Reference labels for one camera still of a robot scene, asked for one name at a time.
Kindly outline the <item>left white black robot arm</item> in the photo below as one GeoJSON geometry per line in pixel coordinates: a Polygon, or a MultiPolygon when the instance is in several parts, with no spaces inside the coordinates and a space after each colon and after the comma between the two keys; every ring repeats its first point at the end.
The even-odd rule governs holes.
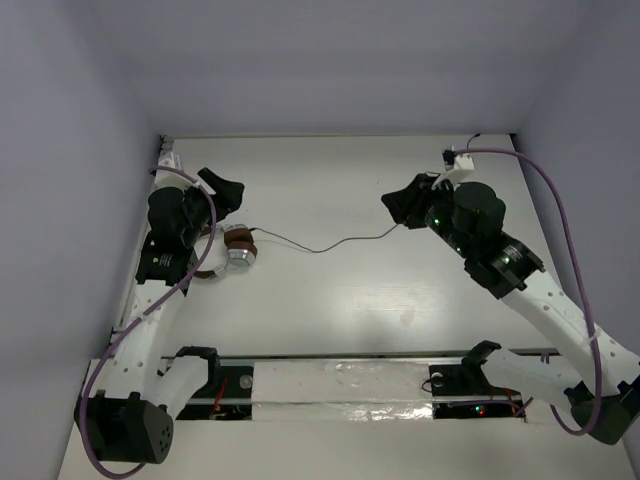
{"type": "Polygon", "coordinates": [[[147,199],[148,231],[140,252],[133,304],[124,330],[112,340],[86,380],[75,421],[89,462],[118,478],[108,462],[131,465],[128,478],[162,463],[171,448],[174,422],[191,397],[215,392],[222,382],[217,351],[181,348],[168,371],[159,371],[162,349],[192,278],[210,247],[197,253],[202,236],[237,211],[242,183],[203,168],[196,177],[171,167],[152,168],[155,187],[147,199]]]}

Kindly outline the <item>brown silver headphones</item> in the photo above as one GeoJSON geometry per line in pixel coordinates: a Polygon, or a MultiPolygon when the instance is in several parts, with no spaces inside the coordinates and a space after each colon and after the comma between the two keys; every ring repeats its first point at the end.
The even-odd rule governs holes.
{"type": "Polygon", "coordinates": [[[251,267],[257,259],[258,249],[251,230],[244,224],[207,226],[200,238],[221,236],[226,249],[225,261],[211,269],[198,270],[194,277],[199,280],[213,280],[223,277],[232,270],[251,267]]]}

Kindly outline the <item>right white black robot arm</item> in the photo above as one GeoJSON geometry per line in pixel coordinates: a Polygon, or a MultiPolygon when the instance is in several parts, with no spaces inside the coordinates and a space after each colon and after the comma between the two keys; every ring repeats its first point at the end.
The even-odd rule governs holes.
{"type": "Polygon", "coordinates": [[[527,320],[567,362],[538,364],[483,341],[464,357],[463,384],[483,393],[506,386],[564,411],[595,440],[618,443],[639,417],[639,357],[597,326],[555,282],[542,260],[503,230],[505,203],[479,182],[453,185],[417,175],[382,195],[393,221],[431,229],[464,261],[471,279],[527,320]]]}

